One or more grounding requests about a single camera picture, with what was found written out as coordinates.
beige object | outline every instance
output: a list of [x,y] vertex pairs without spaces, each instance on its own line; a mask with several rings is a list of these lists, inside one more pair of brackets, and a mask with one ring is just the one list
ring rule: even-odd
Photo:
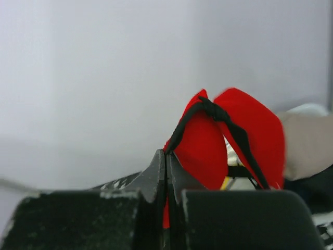
[[333,164],[333,115],[314,117],[280,112],[277,116],[286,138],[286,179],[311,177]]

black and white patterned object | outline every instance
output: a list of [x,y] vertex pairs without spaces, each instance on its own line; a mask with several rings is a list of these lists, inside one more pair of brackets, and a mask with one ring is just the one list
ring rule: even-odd
[[114,190],[114,189],[123,189],[128,184],[130,184],[141,172],[131,174],[130,176],[122,177],[120,179],[116,179],[114,181],[110,181],[103,185],[94,187],[93,189],[100,190]]
[[333,249],[333,222],[317,226],[317,230],[324,241],[327,250]]

red fabric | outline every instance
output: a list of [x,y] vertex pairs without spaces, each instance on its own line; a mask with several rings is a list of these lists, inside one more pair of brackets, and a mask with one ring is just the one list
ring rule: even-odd
[[[206,91],[201,90],[196,94],[188,103],[184,113],[194,103],[201,101],[198,99],[199,96],[207,98]],[[235,124],[246,130],[251,152],[269,185],[281,188],[285,141],[279,119],[260,102],[236,88],[227,89],[214,102],[228,112]],[[182,141],[174,150],[184,169],[210,190],[219,190],[227,175],[227,153],[223,136],[256,178],[226,124],[215,122],[204,111],[193,115],[186,125]],[[169,227],[168,201],[164,210],[163,227]]]

knot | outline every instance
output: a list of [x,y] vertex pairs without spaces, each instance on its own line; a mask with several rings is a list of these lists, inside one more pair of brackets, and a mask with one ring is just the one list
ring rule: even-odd
[[213,103],[208,98],[199,96],[199,99],[202,101],[203,108],[206,114],[213,118],[214,121],[229,121],[229,114],[222,109],[219,105]]

gray wall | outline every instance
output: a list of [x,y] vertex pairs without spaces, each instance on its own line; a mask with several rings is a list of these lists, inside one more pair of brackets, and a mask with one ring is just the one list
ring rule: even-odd
[[25,184],[145,168],[201,88],[328,101],[329,1],[0,3],[0,174]]

